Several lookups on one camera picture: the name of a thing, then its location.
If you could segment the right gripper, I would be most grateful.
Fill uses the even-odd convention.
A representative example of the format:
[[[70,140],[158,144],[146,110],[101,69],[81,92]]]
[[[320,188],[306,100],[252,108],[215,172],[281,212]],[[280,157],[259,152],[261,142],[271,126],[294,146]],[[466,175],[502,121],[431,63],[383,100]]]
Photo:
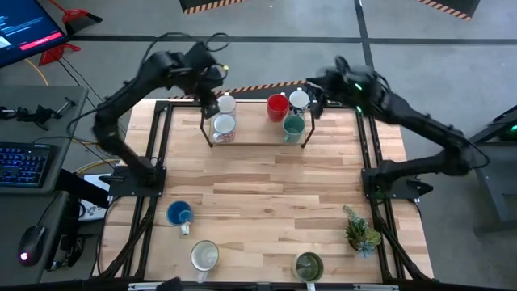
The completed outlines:
[[[314,119],[320,119],[326,105],[326,96],[333,101],[360,101],[364,97],[364,67],[349,65],[348,61],[337,56],[332,67],[324,68],[317,77],[309,78],[309,85],[324,94],[318,98],[311,92],[310,111]]]

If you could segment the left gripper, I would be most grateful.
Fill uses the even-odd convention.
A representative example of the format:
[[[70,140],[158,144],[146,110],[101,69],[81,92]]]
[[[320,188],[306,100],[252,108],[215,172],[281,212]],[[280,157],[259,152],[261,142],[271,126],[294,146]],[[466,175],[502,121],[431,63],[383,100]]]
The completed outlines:
[[[186,95],[199,96],[199,89],[214,89],[222,86],[225,75],[219,69],[219,63],[202,43],[195,43],[183,56],[183,63],[189,69],[182,75],[179,81],[179,88]],[[220,106],[217,98],[203,99],[203,116],[208,119],[220,113]]]

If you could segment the black aluminium table frame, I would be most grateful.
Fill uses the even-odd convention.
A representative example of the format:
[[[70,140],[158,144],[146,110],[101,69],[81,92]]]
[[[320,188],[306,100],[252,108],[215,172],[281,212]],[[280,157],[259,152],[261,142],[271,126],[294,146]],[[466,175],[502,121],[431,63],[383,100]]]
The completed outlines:
[[[320,291],[352,291],[354,284],[382,284],[376,255],[362,258],[345,237],[343,206],[370,217],[360,172],[363,156],[357,119],[350,109],[328,109],[315,120],[306,147],[298,145],[215,145],[200,129],[200,110],[184,101],[145,99],[132,110],[127,143],[144,151],[153,120],[166,147],[154,153],[166,167],[165,186],[156,202],[146,255],[145,282],[178,277],[198,289],[191,249],[203,240],[219,248],[206,289],[299,289],[293,258],[318,254],[324,263]],[[190,234],[171,225],[166,211],[186,201],[194,220]]]

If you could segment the silver metal bracket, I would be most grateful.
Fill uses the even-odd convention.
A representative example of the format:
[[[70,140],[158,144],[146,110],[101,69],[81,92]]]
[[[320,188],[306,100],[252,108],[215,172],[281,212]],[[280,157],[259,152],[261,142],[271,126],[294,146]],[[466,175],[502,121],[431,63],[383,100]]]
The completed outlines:
[[[140,282],[129,284],[127,291],[171,291],[173,287],[168,282]]]
[[[354,284],[353,291],[400,291],[397,285]]]

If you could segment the sage green mug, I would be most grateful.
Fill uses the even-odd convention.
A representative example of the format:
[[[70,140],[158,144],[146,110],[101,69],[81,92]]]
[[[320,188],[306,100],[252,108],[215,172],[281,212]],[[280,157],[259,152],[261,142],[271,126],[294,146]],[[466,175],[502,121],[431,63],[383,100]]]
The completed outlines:
[[[287,143],[296,143],[300,140],[305,132],[305,120],[300,116],[287,116],[283,123],[284,141]]]

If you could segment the grey white diamond mug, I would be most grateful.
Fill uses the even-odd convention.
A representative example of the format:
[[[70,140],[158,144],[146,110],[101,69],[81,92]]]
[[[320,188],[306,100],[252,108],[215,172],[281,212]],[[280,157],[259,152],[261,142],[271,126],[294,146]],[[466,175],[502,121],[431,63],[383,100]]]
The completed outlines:
[[[236,116],[237,102],[236,99],[229,93],[225,92],[217,98],[220,114]]]

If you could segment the hazard striped black platform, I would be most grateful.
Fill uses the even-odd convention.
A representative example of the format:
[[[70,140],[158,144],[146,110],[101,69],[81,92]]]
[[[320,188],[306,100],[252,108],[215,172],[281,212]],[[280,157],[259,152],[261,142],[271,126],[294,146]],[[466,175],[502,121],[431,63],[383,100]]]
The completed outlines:
[[[243,86],[234,89],[222,90],[222,91],[214,91],[216,96],[223,95],[224,93],[236,94],[247,91],[256,91],[256,90],[269,90],[277,87],[285,87],[285,86],[297,86],[301,84],[305,84],[305,80],[296,80],[289,82],[277,82],[271,84],[263,84],[263,85],[254,85],[254,86]],[[170,96],[168,99],[192,99],[190,95],[176,95]]]

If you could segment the red dustpan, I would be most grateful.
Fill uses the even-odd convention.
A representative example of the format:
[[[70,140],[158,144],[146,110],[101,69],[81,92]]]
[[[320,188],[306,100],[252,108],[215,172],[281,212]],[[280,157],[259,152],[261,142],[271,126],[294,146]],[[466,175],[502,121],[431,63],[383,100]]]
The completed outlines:
[[[91,14],[82,9],[67,10],[55,0],[49,0],[62,13],[62,22],[65,25],[65,30],[68,36],[72,36],[97,23],[101,23],[103,18]]]

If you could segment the cream ceramic mug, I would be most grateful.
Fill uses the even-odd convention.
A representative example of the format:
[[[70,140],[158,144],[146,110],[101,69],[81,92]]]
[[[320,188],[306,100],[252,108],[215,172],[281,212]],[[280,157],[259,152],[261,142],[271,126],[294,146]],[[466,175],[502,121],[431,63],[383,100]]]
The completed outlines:
[[[219,248],[209,240],[199,241],[191,250],[191,264],[197,270],[197,282],[204,283],[208,274],[217,266]]]

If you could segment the backlit keyboard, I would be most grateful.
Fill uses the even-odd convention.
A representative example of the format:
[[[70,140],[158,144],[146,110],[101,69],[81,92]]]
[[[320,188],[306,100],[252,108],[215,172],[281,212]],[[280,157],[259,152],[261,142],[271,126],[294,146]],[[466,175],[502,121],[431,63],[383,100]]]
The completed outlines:
[[[0,142],[0,187],[42,188],[57,147]]]

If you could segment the blue white floral mug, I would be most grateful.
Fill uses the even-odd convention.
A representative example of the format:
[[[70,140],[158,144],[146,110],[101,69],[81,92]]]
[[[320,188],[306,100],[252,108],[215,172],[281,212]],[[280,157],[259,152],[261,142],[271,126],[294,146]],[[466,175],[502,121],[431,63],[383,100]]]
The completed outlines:
[[[290,114],[294,116],[303,116],[310,104],[309,95],[301,87],[298,87],[289,95],[288,101],[290,104]]]

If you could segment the black clamp tool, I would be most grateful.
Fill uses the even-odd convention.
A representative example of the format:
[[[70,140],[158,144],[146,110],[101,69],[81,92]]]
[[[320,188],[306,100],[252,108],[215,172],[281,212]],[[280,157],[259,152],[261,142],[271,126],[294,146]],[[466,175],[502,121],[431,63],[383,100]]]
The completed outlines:
[[[57,111],[51,108],[44,108],[38,105],[34,112],[29,112],[26,108],[18,107],[17,109],[8,109],[0,106],[0,120],[13,120],[18,122],[33,123],[39,128],[48,131],[45,123],[50,119],[59,120],[63,117],[65,111],[75,107],[77,104],[70,98],[65,97],[66,103]]]

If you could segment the red white patterned mug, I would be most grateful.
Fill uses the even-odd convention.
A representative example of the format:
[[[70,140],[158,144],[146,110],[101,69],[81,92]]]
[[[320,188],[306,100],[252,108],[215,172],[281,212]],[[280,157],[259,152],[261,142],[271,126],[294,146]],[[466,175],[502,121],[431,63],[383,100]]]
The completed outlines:
[[[221,114],[213,121],[213,129],[214,142],[232,142],[236,136],[237,121],[231,115]]]

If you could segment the red and white mug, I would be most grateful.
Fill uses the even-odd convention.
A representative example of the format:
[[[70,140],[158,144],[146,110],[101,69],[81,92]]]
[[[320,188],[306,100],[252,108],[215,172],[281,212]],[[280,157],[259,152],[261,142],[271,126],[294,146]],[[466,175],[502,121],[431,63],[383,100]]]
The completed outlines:
[[[274,94],[267,99],[267,114],[271,121],[280,122],[288,114],[289,101],[285,94]]]

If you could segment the black computer mouse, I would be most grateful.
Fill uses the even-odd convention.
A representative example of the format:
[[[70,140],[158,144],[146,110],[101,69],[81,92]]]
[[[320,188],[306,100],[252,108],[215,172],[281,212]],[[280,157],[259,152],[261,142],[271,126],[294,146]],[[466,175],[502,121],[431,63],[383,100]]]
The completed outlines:
[[[37,264],[43,254],[46,227],[34,225],[25,230],[18,247],[19,263],[24,267]]]

